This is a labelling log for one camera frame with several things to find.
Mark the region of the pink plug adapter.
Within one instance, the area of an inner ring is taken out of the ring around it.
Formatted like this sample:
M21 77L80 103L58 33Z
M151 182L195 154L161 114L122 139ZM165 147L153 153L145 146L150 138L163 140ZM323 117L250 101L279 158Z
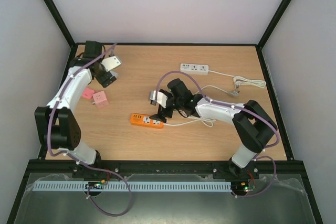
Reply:
M94 93L95 93L95 90L86 87L81 96L85 99L90 100L90 99L92 99L92 96L93 96Z

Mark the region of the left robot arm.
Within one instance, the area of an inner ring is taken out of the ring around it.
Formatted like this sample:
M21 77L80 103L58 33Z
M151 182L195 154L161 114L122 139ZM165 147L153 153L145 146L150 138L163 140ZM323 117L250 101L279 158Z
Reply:
M34 112L40 143L51 157L68 156L77 164L98 167L100 153L81 138L81 129L74 116L85 88L97 80L106 88L116 80L113 69L121 65L114 54L115 45L105 48L97 41L87 41L84 52L74 57L58 92L46 106Z

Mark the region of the pink cube socket adapter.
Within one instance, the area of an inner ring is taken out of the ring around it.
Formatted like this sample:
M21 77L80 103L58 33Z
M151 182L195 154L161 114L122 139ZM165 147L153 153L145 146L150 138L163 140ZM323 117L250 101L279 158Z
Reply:
M99 91L92 95L92 104L97 108L104 108L109 105L106 94L104 91Z

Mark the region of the white usb charger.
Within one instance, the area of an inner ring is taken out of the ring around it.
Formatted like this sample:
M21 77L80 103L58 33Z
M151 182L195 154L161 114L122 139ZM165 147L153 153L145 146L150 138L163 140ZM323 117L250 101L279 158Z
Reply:
M110 71L110 73L114 76L114 77L118 77L118 73L116 73L115 71Z

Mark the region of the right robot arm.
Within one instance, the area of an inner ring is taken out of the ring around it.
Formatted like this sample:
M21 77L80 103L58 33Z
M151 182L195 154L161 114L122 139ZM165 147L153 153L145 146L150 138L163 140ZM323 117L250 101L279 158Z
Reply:
M153 120L166 123L177 111L184 117L222 121L235 127L241 146L229 159L228 170L236 178L247 172L249 163L267 147L278 128L271 117L254 100L247 103L227 103L211 98L199 91L193 94L179 78L167 85L168 90L153 90L149 95L152 105L159 105Z

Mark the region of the white power strip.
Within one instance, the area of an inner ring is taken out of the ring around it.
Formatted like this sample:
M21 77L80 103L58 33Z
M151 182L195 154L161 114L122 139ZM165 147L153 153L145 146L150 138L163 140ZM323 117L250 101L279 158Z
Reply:
M209 66L202 64L193 64L193 63L181 63L180 71L187 74L198 74L198 75L208 75Z

